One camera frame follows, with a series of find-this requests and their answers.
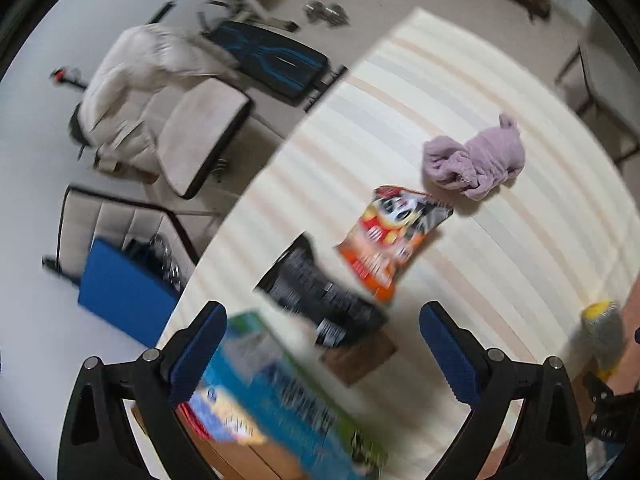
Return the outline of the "beige padded chair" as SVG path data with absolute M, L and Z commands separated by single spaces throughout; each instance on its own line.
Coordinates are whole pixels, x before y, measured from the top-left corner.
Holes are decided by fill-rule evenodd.
M 215 76 L 178 96 L 165 89 L 160 92 L 160 102 L 167 105 L 170 114 L 160 122 L 163 129 L 157 138 L 159 174 L 102 159 L 98 154 L 96 162 L 105 171 L 123 166 L 140 174 L 162 177 L 172 192 L 190 200 L 224 159 L 224 152 L 250 117 L 254 102 L 244 91 Z M 70 118 L 70 135 L 84 148 L 92 148 L 78 125 L 79 104 Z

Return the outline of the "orange snack bag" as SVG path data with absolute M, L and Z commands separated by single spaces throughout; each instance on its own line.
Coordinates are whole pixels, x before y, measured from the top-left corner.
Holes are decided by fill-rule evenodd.
M 381 185 L 336 250 L 367 291 L 387 304 L 399 274 L 427 235 L 453 213 L 454 208 L 430 194 Z

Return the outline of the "silver yellow scrubber sponge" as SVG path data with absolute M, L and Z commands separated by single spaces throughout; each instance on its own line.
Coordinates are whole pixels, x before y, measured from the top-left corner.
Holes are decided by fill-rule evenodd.
M 593 357 L 598 377 L 606 382 L 617 370 L 626 350 L 624 322 L 620 306 L 599 301 L 582 310 L 582 330 Z

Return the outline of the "beige puffer jacket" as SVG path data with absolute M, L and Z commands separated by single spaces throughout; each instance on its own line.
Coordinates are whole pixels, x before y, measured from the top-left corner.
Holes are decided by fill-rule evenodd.
M 235 78 L 239 62 L 195 30 L 146 24 L 120 34 L 96 69 L 77 109 L 82 135 L 99 158 L 160 173 L 157 138 L 170 111 L 160 102 L 211 76 Z

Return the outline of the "purple cloth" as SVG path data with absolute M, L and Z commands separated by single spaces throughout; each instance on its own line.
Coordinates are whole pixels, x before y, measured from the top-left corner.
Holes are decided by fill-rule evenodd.
M 516 179 L 526 163 L 518 124 L 508 114 L 465 143 L 435 136 L 423 145 L 422 172 L 427 180 L 468 200 L 480 202 L 495 188 Z

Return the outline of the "blue mat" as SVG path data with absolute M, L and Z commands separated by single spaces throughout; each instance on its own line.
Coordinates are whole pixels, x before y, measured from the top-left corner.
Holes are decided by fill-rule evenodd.
M 145 347 L 156 346 L 179 293 L 105 240 L 95 240 L 78 304 Z

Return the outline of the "black blue weight bench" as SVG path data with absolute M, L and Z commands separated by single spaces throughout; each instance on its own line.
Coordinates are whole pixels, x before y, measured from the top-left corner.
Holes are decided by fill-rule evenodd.
M 276 98 L 292 105 L 305 102 L 305 113 L 348 72 L 345 65 L 334 70 L 326 55 L 306 44 L 255 25 L 223 21 L 205 37 L 238 61 L 241 74 Z

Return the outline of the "black snack bag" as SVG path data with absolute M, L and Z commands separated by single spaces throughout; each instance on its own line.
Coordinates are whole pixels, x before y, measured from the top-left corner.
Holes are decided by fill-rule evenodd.
M 314 343 L 326 349 L 352 347 L 388 321 L 380 307 L 334 282 L 318 267 L 305 233 L 292 241 L 255 288 L 282 310 L 311 322 L 316 329 Z

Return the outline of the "dumbbell on floor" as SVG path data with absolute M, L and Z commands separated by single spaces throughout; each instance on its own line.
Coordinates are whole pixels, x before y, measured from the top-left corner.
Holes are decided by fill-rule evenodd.
M 304 13 L 310 24 L 323 22 L 332 28 L 350 24 L 346 11 L 337 3 L 324 4 L 320 1 L 309 1 L 304 6 Z

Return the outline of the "beige tufted bench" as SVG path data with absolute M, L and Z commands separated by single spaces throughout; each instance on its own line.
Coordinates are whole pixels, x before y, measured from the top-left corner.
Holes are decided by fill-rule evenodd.
M 178 214 L 162 206 L 71 185 L 63 196 L 55 253 L 42 258 L 42 267 L 77 285 L 97 238 L 124 249 L 130 240 L 147 242 L 155 235 L 168 244 L 180 278 L 189 281 L 200 256 Z

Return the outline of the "red snack bag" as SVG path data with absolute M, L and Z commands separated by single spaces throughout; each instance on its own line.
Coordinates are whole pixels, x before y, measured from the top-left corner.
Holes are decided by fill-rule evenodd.
M 182 422 L 192 430 L 192 432 L 201 440 L 211 441 L 212 436 L 206 427 L 194 413 L 189 403 L 181 403 L 178 405 L 177 413 L 181 417 Z

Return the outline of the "cardboard box with printed flap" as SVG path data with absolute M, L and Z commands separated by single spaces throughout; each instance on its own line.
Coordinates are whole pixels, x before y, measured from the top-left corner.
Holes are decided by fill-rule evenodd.
M 378 479 L 387 462 L 370 439 L 297 365 L 255 312 L 226 333 L 186 402 L 213 440 L 275 444 L 309 479 Z

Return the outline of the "striped table cloth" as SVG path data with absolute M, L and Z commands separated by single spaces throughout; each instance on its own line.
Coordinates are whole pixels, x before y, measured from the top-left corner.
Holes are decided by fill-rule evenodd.
M 311 327 L 275 307 L 258 280 L 299 234 L 342 285 L 359 282 L 338 243 L 383 184 L 420 190 L 423 144 L 472 138 L 510 115 L 523 172 L 480 203 L 457 204 L 401 274 L 387 329 L 396 353 L 356 385 L 320 361 Z M 625 302 L 639 273 L 639 213 L 584 123 L 539 79 L 472 32 L 422 9 L 388 32 L 295 128 L 250 182 L 202 255 L 165 334 L 210 300 L 259 313 L 304 370 L 378 442 L 386 479 L 423 479 L 468 410 L 419 330 L 439 301 L 486 347 L 570 374 L 586 362 L 584 307 Z

